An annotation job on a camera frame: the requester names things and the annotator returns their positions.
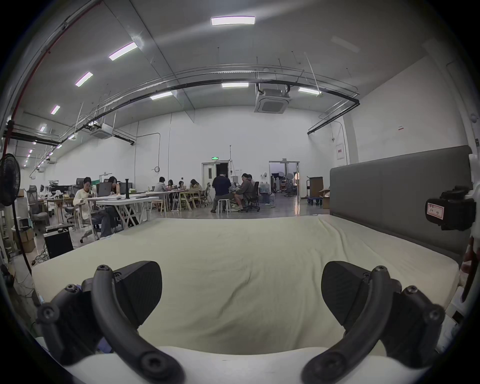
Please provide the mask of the person's right hand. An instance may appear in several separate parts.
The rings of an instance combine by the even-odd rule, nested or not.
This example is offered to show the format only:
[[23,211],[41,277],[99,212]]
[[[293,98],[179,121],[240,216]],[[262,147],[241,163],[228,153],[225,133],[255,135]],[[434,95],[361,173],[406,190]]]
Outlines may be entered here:
[[479,263],[479,256],[479,249],[476,251],[474,249],[474,237],[470,237],[460,270],[467,275],[475,272]]

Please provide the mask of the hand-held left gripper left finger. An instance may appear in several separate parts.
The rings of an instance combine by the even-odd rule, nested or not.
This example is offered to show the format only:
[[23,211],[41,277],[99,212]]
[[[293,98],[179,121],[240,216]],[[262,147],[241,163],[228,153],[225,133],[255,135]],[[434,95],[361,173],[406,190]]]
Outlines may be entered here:
[[138,333],[162,296],[155,261],[117,270],[99,265],[81,285],[68,284],[37,308],[37,325],[47,350],[62,366],[94,356],[104,342],[130,369],[154,384],[181,384],[185,374],[174,357]]

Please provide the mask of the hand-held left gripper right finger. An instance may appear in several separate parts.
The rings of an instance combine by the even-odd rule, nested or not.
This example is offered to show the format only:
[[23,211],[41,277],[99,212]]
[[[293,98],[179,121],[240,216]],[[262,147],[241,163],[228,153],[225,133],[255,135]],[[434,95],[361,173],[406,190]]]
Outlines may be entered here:
[[368,271],[346,261],[330,261],[322,272],[321,295],[345,333],[304,366],[304,384],[339,382],[378,341],[387,357],[408,368],[426,368],[434,362],[445,310],[417,286],[402,288],[387,267]]

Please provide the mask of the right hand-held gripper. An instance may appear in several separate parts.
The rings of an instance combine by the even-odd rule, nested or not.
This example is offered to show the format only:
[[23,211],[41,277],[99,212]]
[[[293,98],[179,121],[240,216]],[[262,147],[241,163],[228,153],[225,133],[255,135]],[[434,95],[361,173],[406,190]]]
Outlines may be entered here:
[[472,189],[455,186],[441,193],[439,198],[425,202],[426,219],[443,231],[470,230],[470,236],[480,239],[480,162],[477,154],[469,154]]

